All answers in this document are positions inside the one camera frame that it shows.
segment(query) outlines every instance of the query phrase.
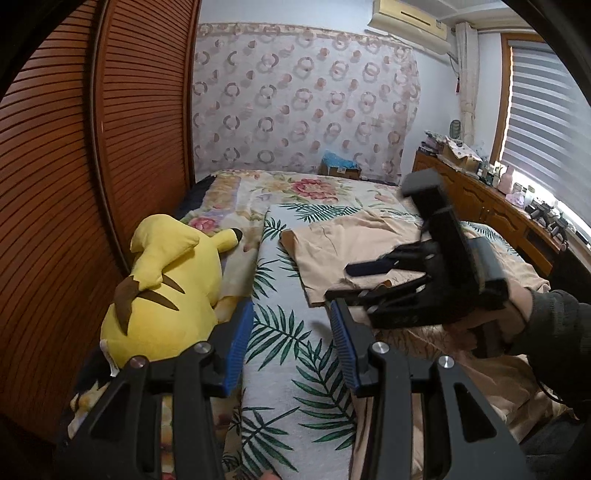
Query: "bed sheet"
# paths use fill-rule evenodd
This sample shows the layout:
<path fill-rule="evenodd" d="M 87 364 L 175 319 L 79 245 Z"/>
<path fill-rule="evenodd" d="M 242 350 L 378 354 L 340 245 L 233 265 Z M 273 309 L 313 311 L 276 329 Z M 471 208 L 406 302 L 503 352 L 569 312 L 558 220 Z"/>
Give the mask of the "bed sheet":
<path fill-rule="evenodd" d="M 421 222 L 400 204 L 377 209 Z M 285 229 L 358 211 L 350 206 L 287 204 L 271 206 L 265 216 L 242 404 L 232 417 L 223 456 L 227 479 L 259 478 L 266 470 L 284 480 L 349 477 L 356 418 L 329 318 L 324 307 L 308 306 L 297 266 L 279 238 Z M 492 228 L 466 222 L 462 226 L 518 256 Z"/>
<path fill-rule="evenodd" d="M 399 187 L 368 181 L 263 170 L 223 170 L 214 175 L 202 205 L 181 221 L 211 235 L 226 228 L 242 231 L 241 244 L 223 260 L 221 297 L 250 296 L 265 214 L 271 205 L 414 208 L 409 200 L 397 197 Z"/>

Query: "louvered wardrobe door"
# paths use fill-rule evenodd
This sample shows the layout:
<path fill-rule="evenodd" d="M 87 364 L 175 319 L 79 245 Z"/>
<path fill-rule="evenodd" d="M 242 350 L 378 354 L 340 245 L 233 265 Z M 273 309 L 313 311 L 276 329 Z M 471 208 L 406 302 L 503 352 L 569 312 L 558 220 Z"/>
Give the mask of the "louvered wardrobe door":
<path fill-rule="evenodd" d="M 192 182 L 189 93 L 197 0 L 110 0 L 94 76 L 96 146 L 121 245 Z"/>
<path fill-rule="evenodd" d="M 48 440 L 121 278 L 93 191 L 98 13 L 75 10 L 0 102 L 0 411 Z"/>

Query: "wooden dresser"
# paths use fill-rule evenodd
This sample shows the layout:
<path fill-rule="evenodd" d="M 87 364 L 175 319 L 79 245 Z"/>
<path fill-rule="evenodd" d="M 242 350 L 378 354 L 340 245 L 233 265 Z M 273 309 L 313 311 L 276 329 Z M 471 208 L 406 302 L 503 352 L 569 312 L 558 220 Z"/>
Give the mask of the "wooden dresser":
<path fill-rule="evenodd" d="M 547 278 L 560 253 L 560 244 L 505 195 L 435 157 L 417 152 L 413 171 L 435 168 L 443 177 L 460 220 L 484 223 L 499 232 L 509 244 Z"/>

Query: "gloved hand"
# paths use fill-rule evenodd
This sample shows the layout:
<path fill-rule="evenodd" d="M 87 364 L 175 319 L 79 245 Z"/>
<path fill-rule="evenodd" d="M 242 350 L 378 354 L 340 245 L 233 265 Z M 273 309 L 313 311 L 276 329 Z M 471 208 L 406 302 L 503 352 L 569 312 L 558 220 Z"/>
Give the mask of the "gloved hand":
<path fill-rule="evenodd" d="M 476 309 L 462 320 L 443 326 L 443 329 L 451 335 L 457 349 L 471 351 L 476 348 L 476 336 L 468 329 L 486 322 L 497 320 L 503 339 L 509 345 L 525 329 L 533 308 L 531 292 L 515 280 L 509 280 L 508 283 L 509 300 L 505 302 L 504 309 L 492 311 Z"/>

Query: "roller blind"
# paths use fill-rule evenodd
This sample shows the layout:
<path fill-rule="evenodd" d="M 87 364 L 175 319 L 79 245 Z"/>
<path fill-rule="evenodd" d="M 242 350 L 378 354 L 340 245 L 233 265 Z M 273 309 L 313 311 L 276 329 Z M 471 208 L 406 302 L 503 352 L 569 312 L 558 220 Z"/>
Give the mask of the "roller blind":
<path fill-rule="evenodd" d="M 511 97 L 501 161 L 591 225 L 591 108 L 547 44 L 509 45 Z"/>

